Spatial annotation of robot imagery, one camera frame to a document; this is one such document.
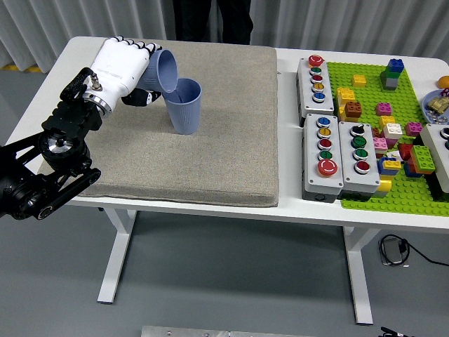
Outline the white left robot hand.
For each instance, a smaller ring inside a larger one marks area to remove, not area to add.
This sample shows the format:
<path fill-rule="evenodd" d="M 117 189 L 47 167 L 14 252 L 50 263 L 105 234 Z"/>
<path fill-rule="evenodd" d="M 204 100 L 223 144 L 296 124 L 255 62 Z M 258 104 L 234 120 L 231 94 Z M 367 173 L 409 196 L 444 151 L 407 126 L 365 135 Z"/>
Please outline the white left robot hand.
<path fill-rule="evenodd" d="M 158 44 L 121 36 L 105 40 L 91 65 L 93 74 L 83 99 L 95 103 L 101 117 L 108 117 L 119 100 L 136 107 L 154 102 L 161 92 L 149 89 L 146 71 L 162 50 Z"/>

